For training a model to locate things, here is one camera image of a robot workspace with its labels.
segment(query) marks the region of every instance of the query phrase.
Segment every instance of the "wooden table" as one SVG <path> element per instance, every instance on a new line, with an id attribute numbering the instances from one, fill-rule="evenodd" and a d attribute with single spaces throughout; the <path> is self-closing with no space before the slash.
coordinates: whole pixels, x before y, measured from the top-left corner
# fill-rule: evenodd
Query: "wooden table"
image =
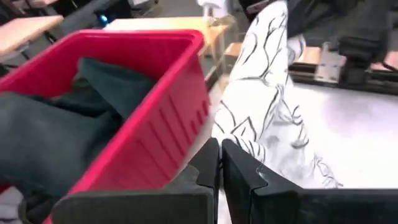
<path id="1" fill-rule="evenodd" d="M 0 57 L 12 53 L 22 44 L 40 37 L 63 21 L 62 16 L 14 19 L 0 27 Z"/>
<path id="2" fill-rule="evenodd" d="M 209 27 L 208 21 L 203 17 L 163 17 L 145 19 L 116 19 L 105 30 L 179 30 L 195 29 L 205 36 L 206 45 L 201 51 L 202 56 L 210 46 L 215 54 L 218 37 L 223 34 L 228 26 Z"/>

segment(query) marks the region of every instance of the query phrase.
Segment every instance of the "dark fabric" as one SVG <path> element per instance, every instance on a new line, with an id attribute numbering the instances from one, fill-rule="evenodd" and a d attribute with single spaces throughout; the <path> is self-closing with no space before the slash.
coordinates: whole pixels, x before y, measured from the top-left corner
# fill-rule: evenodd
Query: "dark fabric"
<path id="1" fill-rule="evenodd" d="M 83 58 L 71 92 L 62 96 L 1 93 L 0 185 L 17 186 L 25 198 L 32 192 L 62 197 L 154 84 L 137 72 Z"/>
<path id="2" fill-rule="evenodd" d="M 18 207 L 19 219 L 23 224 L 41 224 L 59 200 L 60 197 L 49 196 L 42 192 L 32 192 Z"/>

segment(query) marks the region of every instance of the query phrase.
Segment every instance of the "blue light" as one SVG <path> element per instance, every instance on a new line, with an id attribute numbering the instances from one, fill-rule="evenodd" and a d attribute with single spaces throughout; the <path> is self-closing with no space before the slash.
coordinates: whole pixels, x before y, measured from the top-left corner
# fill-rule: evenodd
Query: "blue light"
<path id="1" fill-rule="evenodd" d="M 108 23 L 108 18 L 105 15 L 100 15 L 99 17 L 103 22 Z"/>

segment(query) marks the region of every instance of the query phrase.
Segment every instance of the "plastic bin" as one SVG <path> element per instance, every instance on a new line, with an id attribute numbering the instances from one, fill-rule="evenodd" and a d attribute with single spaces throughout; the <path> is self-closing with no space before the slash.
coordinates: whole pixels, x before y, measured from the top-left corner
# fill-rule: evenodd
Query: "plastic bin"
<path id="1" fill-rule="evenodd" d="M 158 189 L 179 170 L 208 115 L 196 30 L 84 30 L 58 41 L 0 79 L 0 91 L 52 97 L 70 90 L 80 57 L 124 66 L 158 80 L 70 194 Z"/>

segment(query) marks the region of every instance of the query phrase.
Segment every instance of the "black and white fabric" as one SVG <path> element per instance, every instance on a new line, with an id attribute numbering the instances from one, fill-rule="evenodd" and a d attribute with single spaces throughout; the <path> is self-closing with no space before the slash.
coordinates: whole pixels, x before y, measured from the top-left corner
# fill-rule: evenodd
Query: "black and white fabric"
<path id="1" fill-rule="evenodd" d="M 215 115 L 212 136 L 231 139 L 273 171 L 304 188 L 337 188 L 307 135 L 288 66 L 305 48 L 287 40 L 287 3 L 276 1 L 253 20 Z"/>

